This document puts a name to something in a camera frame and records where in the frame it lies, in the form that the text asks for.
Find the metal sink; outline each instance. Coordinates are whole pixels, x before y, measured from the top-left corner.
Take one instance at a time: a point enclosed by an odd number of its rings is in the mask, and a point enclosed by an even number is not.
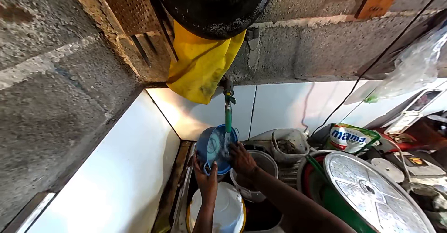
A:
[[[191,155],[195,150],[196,144],[193,144]],[[254,149],[261,149],[262,145],[255,145]],[[221,180],[233,184],[229,173]],[[174,223],[171,232],[188,233],[186,228],[186,211],[192,196],[198,189],[192,167],[189,167],[186,173],[185,183],[180,189],[179,197],[174,212]],[[282,233],[281,228],[282,214],[268,200],[259,203],[244,201],[247,211],[244,232],[263,232],[263,233]]]

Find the detergent package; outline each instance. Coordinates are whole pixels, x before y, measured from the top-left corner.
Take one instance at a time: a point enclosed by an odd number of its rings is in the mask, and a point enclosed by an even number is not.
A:
[[[380,134],[365,128],[342,123],[332,124],[326,141],[326,149],[356,153],[378,139],[380,139]]]

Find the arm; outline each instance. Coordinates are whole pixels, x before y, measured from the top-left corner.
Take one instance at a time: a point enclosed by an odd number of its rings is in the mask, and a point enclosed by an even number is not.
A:
[[[257,190],[293,223],[294,231],[355,232],[348,224],[315,201],[258,167],[239,141],[237,146],[232,145],[231,153],[234,170],[253,182]]]
[[[198,211],[193,233],[211,233],[213,230],[213,214],[217,196],[217,164],[213,162],[211,174],[207,176],[199,167],[197,154],[194,155],[194,174],[202,195],[202,205]]]

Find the yellow rag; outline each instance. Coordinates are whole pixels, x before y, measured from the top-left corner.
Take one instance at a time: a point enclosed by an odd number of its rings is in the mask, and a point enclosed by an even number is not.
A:
[[[174,22],[174,33],[178,62],[171,61],[166,83],[180,96],[208,104],[239,51],[245,31],[230,39],[215,41],[198,37]]]

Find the white tiled wall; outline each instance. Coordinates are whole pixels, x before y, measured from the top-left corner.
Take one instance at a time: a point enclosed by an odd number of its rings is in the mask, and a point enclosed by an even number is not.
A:
[[[360,81],[356,88],[366,81]],[[277,128],[312,133],[348,95],[355,81],[258,85],[250,138]],[[342,105],[328,123],[341,121],[358,103]]]
[[[437,79],[427,87],[447,88],[446,81],[446,78]],[[380,81],[360,81],[354,93],[326,124],[344,122],[363,127],[418,92],[373,104],[361,102],[378,83]],[[233,127],[240,131],[240,140],[277,128],[305,131],[308,127],[311,134],[343,101],[354,84],[355,81],[337,81],[236,86]],[[181,139],[197,140],[206,128],[225,122],[222,94],[213,98],[209,105],[203,105],[190,102],[168,88],[147,90]],[[446,104],[447,93],[444,93],[424,113],[445,110]]]
[[[239,140],[249,138],[256,86],[235,86],[232,126],[239,130]],[[216,95],[208,105],[193,103],[169,88],[147,89],[160,110],[183,140],[197,140],[208,127],[225,124],[225,97]]]
[[[143,91],[28,232],[150,232],[179,145]]]

